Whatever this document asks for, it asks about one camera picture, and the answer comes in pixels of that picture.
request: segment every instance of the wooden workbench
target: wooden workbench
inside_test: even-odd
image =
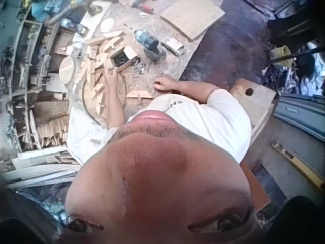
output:
[[[127,118],[135,114],[139,109],[147,106],[151,100],[142,99],[140,103],[137,99],[127,99],[125,101],[125,96],[132,90],[147,90],[154,97],[159,96],[161,93],[153,87],[155,77],[167,74],[178,80],[205,34],[198,36],[193,42],[190,42],[185,36],[160,18],[160,14],[175,1],[148,0],[146,4],[155,8],[155,14],[147,14],[145,18],[141,18],[139,13],[142,11],[131,8],[129,1],[123,0],[112,4],[103,18],[103,20],[106,18],[114,19],[115,25],[111,31],[122,30],[125,32],[123,35],[124,40],[117,45],[117,48],[121,45],[131,46],[138,53],[141,61],[149,68],[148,72],[142,75],[135,74],[134,66],[130,66],[120,73],[119,97],[122,103],[125,103],[124,112]],[[135,39],[134,31],[137,29],[146,29],[160,41],[164,41],[167,37],[174,37],[185,46],[186,53],[176,57],[164,48],[166,50],[166,59],[159,64],[155,64],[146,56],[143,46]],[[95,35],[100,33],[99,25]],[[85,87],[85,103],[94,112],[96,101],[91,101],[90,99],[91,90],[91,85],[87,84]]]

